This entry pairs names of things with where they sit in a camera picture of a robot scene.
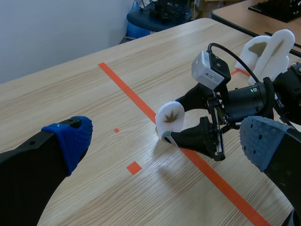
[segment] white object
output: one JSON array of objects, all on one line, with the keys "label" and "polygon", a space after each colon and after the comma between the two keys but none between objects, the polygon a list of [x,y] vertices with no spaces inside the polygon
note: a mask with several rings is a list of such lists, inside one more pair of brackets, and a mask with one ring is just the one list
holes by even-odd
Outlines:
[{"label": "white object", "polygon": [[[270,40],[270,36],[261,35],[257,36],[251,40],[249,40],[244,48],[243,51],[240,53],[239,58],[242,59],[242,61],[253,71],[255,68],[255,64],[259,60],[260,56],[252,51],[250,51],[250,48],[252,48],[254,45],[259,45],[260,43],[266,43],[268,44]],[[239,62],[236,62],[235,68],[246,70]]]},{"label": "white object", "polygon": [[[253,70],[253,73],[263,81],[263,78],[275,78],[278,74],[287,70],[287,54],[295,43],[294,34],[287,29],[275,32],[266,46],[260,60]],[[255,80],[250,77],[249,84],[255,84]]]},{"label": "white object", "polygon": [[185,111],[182,104],[170,101],[160,107],[156,115],[156,124],[159,137],[166,131],[181,132],[184,123]]},{"label": "white object", "polygon": [[209,54],[202,51],[192,62],[192,77],[207,88],[214,90],[224,77],[213,71],[210,67]]}]

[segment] small orange tape piece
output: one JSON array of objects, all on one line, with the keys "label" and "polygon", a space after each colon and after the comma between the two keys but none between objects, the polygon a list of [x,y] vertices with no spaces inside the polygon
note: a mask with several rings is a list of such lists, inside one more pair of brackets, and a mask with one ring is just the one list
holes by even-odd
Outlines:
[{"label": "small orange tape piece", "polygon": [[236,70],[232,71],[232,72],[231,72],[231,75],[235,75],[235,74],[238,73],[238,72],[240,72],[240,73],[242,73],[242,74],[245,74],[246,76],[250,77],[250,74],[249,74],[249,73],[247,73],[247,72],[245,72],[245,71],[243,71],[243,70],[241,70],[241,69],[236,69]]},{"label": "small orange tape piece", "polygon": [[130,171],[130,173],[132,175],[135,175],[136,173],[138,173],[142,168],[141,166],[138,165],[138,163],[133,162],[132,164],[130,164],[129,166],[127,166],[128,171]]}]

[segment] white wall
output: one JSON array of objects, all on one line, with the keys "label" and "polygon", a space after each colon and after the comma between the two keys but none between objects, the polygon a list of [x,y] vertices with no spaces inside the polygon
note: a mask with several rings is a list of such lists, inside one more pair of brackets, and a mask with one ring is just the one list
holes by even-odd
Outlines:
[{"label": "white wall", "polygon": [[0,82],[118,45],[133,1],[0,0]]}]

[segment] white foam block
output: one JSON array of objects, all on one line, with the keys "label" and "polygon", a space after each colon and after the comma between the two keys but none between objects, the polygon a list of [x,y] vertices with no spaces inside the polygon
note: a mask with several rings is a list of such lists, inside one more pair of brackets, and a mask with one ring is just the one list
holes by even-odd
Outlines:
[{"label": "white foam block", "polygon": [[[251,40],[249,40],[241,54],[239,55],[239,58],[242,59],[242,61],[253,71],[255,68],[255,64],[256,61],[258,59],[258,55],[252,51],[249,50],[249,48],[252,48],[254,45],[258,44],[258,43],[268,43],[270,40],[270,36],[266,36],[266,35],[261,35],[261,36],[257,36],[255,38],[252,38]],[[239,62],[236,62],[235,64],[235,68],[237,69],[241,69],[241,70],[246,70]]]},{"label": "white foam block", "polygon": [[[265,77],[274,78],[281,71],[285,70],[283,67],[286,65],[286,57],[294,43],[295,36],[290,30],[280,30],[272,35],[253,70],[260,81]],[[255,83],[252,77],[249,79],[249,83]]]}]

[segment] wooden table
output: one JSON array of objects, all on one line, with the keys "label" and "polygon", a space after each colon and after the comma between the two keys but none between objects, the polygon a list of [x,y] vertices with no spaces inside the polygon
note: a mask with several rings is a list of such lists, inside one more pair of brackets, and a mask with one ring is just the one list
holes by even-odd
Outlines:
[{"label": "wooden table", "polygon": [[[248,9],[249,6],[259,2],[263,2],[263,0],[242,1],[216,9],[212,11],[211,16],[212,19],[253,37],[265,35],[265,32],[273,34],[279,30],[288,29],[294,33],[296,43],[301,45],[301,17],[284,23]],[[301,57],[301,48],[294,47],[291,53]]]},{"label": "wooden table", "polygon": [[[1,84],[0,152],[71,116],[93,121],[87,155],[56,190],[39,225],[251,225],[181,151],[158,140],[154,124],[97,65],[105,62],[157,111],[195,86],[191,63],[209,42],[239,54],[250,39],[200,19]],[[233,69],[230,56],[214,52]],[[247,79],[234,76],[228,87],[246,86]],[[188,112],[184,127],[204,114]],[[292,210],[288,200],[245,157],[238,131],[224,142],[226,160],[206,162],[271,225],[281,225]],[[134,161],[142,170],[131,175],[126,167]]]}]

